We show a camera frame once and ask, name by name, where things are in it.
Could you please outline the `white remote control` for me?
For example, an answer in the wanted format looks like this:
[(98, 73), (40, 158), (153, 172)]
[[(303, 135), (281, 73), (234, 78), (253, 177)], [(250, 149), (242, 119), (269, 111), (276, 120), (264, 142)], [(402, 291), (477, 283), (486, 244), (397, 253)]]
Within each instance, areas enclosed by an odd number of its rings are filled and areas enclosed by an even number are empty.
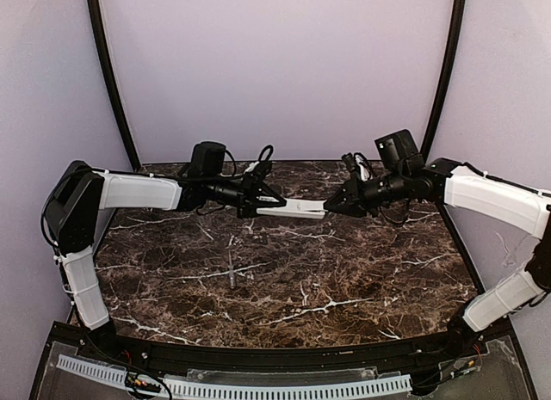
[(286, 199), (285, 206), (262, 207), (256, 213), (260, 216), (323, 219), (327, 211), (322, 200)]

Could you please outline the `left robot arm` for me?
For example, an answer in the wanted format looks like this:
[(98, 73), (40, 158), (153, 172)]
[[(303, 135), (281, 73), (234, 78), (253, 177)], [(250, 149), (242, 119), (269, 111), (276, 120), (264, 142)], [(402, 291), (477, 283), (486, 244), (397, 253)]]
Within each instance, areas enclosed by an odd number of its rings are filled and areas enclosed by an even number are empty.
[(286, 200), (264, 179), (272, 168), (272, 146), (243, 174), (222, 174), (230, 152), (225, 145), (197, 144), (189, 164), (175, 177), (119, 173), (94, 169), (83, 161), (67, 168), (46, 200), (41, 216), (44, 234), (68, 281), (77, 313), (87, 329), (99, 329), (110, 320), (96, 276), (93, 244), (101, 210), (159, 209), (193, 212), (214, 201), (233, 206), (240, 218), (254, 218), (262, 208), (285, 207)]

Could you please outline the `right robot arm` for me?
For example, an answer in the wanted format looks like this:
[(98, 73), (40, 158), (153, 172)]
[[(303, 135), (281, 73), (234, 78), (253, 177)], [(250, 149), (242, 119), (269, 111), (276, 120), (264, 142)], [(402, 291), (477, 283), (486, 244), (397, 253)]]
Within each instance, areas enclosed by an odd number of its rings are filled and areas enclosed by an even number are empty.
[(501, 317), (550, 292), (550, 193), (476, 169), (470, 163), (439, 158), (425, 162), (404, 129), (375, 141), (385, 174), (373, 176), (362, 155), (342, 157), (350, 178), (324, 203), (328, 212), (376, 216), (399, 200), (427, 200), (501, 221), (537, 239), (533, 254), (517, 271), (474, 298), (459, 323), (480, 333)]

